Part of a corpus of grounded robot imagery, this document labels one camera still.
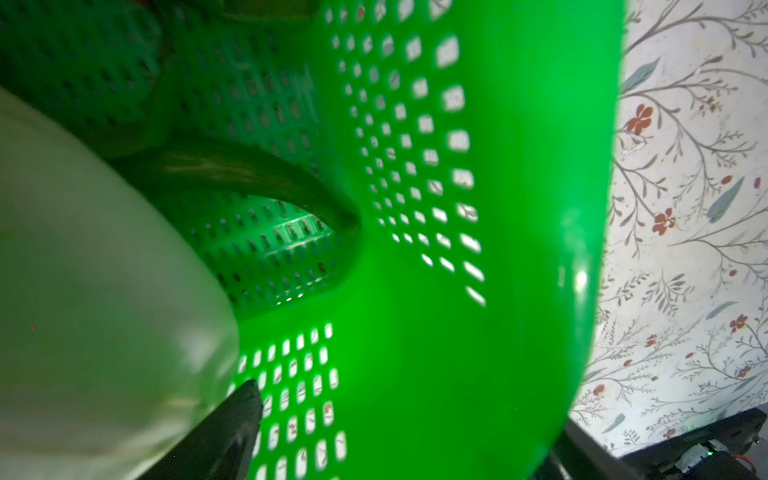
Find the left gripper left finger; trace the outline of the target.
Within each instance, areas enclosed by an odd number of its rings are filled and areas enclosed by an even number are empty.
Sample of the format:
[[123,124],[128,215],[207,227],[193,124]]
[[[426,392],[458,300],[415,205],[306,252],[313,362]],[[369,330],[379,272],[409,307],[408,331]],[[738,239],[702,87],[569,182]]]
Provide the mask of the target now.
[[245,479],[262,411],[257,383],[244,382],[138,479]]

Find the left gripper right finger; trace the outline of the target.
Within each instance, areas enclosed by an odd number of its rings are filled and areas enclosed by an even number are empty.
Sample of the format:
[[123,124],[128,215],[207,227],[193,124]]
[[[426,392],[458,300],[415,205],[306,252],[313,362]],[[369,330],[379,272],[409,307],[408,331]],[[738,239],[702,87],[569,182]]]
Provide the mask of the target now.
[[629,480],[640,476],[595,442],[577,423],[568,420],[534,479]]

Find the green plastic basket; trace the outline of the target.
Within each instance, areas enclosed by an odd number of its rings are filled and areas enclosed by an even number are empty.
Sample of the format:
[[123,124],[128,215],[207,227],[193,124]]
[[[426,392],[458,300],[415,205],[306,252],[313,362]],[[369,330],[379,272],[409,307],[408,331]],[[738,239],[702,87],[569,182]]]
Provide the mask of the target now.
[[[213,275],[239,335],[217,407],[248,380],[263,403],[245,479],[526,479],[592,347],[624,13],[5,1],[1,94],[76,137]],[[145,191],[108,163],[181,134],[299,166],[360,226]]]

